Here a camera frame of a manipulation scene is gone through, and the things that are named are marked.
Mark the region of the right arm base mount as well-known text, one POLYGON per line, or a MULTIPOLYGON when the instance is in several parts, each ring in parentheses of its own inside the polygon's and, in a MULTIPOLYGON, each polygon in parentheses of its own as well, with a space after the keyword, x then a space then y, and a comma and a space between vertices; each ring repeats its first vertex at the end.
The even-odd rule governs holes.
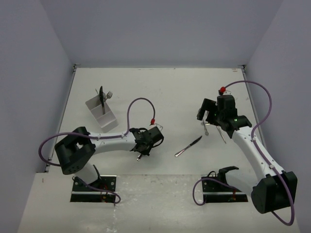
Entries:
POLYGON ((192 199, 198 206, 207 203, 234 203, 248 202, 247 195, 242 191, 230 186, 226 180, 226 174, 230 171, 239 170, 236 166, 224 167, 216 171, 211 171, 208 175, 202 176, 193 186, 192 199), (198 202, 195 198, 197 185, 202 185, 203 201, 198 202))

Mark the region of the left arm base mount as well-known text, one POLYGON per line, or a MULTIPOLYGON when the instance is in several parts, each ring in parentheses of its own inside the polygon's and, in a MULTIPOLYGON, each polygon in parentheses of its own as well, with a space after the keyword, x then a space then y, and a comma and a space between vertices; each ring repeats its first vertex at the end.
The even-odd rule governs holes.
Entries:
POLYGON ((116 193, 117 176, 100 175, 100 179, 85 185, 79 178, 73 177, 70 202, 112 203, 121 201, 116 193))

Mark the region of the large steel spoon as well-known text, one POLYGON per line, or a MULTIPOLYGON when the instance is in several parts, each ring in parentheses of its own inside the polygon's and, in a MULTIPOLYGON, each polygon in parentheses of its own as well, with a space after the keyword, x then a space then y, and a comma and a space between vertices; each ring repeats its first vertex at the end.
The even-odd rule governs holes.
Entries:
POLYGON ((222 130, 221 130, 220 126, 216 126, 216 128, 217 128, 217 130, 218 130, 218 132, 219 132, 223 142, 226 144, 226 140, 225 140, 225 137, 224 137, 224 135, 222 133, 222 130))

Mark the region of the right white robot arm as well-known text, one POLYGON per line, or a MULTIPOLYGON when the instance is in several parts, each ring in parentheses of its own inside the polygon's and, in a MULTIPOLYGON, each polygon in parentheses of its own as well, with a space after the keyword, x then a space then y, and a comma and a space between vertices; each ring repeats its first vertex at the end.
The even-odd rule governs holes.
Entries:
POLYGON ((265 214, 291 206, 295 200, 297 177, 287 172, 269 154, 253 132, 246 116, 239 115, 232 95, 219 95, 216 101, 204 99, 197 119, 219 126, 241 149, 255 172, 252 178, 236 166, 218 171, 217 186, 236 188, 251 197, 256 210, 265 214))

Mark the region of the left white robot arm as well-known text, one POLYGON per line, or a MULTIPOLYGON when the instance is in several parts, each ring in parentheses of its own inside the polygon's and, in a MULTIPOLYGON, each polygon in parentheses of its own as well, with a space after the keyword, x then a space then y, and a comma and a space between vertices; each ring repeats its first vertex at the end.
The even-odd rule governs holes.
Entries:
POLYGON ((55 152, 64 175, 75 175, 91 191, 101 185, 101 178, 89 160, 93 155, 111 151, 134 151, 139 158, 149 156, 150 151, 164 141, 161 130, 131 128, 128 133, 90 133, 79 127, 55 146, 55 152))

